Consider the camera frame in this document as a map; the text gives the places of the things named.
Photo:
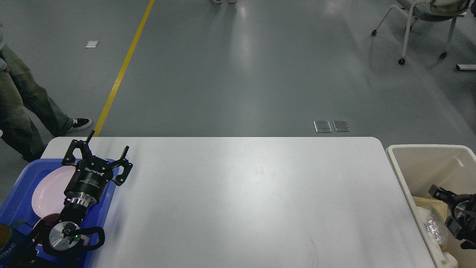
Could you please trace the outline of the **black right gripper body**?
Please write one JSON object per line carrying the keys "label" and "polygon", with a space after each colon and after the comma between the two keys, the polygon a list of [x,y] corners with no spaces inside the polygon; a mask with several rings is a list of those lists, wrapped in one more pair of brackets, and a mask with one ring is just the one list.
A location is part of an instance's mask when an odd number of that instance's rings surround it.
{"label": "black right gripper body", "polygon": [[460,199],[459,204],[454,204],[452,207],[452,217],[456,219],[463,218],[469,220],[469,218],[475,218],[475,195],[474,194],[462,194],[458,195]]}

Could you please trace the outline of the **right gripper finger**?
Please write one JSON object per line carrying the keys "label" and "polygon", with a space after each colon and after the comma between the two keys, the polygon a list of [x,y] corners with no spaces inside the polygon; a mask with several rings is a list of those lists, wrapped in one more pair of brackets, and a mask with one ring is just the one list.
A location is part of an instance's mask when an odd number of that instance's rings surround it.
{"label": "right gripper finger", "polygon": [[433,184],[430,187],[430,189],[428,190],[428,193],[434,199],[442,201],[447,205],[459,204],[459,202],[460,202],[460,199],[458,198],[457,194],[455,194],[452,191],[445,190],[442,187],[438,187],[435,184]]}
{"label": "right gripper finger", "polygon": [[445,221],[445,225],[454,238],[463,241],[460,244],[460,248],[476,249],[475,218],[464,220],[463,218],[456,219],[455,217],[448,217]]}

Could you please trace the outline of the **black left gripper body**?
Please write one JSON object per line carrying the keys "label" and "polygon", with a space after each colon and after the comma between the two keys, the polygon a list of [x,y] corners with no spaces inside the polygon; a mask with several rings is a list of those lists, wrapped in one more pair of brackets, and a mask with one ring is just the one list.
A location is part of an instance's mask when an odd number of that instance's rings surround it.
{"label": "black left gripper body", "polygon": [[64,190],[64,195],[69,202],[91,207],[101,201],[112,177],[111,169],[100,168],[99,171],[88,167],[76,169]]}

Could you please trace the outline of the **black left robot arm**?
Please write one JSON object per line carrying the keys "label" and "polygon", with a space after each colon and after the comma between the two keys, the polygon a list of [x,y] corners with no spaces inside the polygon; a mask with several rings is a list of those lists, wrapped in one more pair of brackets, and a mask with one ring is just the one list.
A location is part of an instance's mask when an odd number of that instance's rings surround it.
{"label": "black left robot arm", "polygon": [[116,185],[132,170],[125,147],[117,160],[72,140],[63,159],[29,163],[1,206],[2,268],[81,268],[105,242]]}

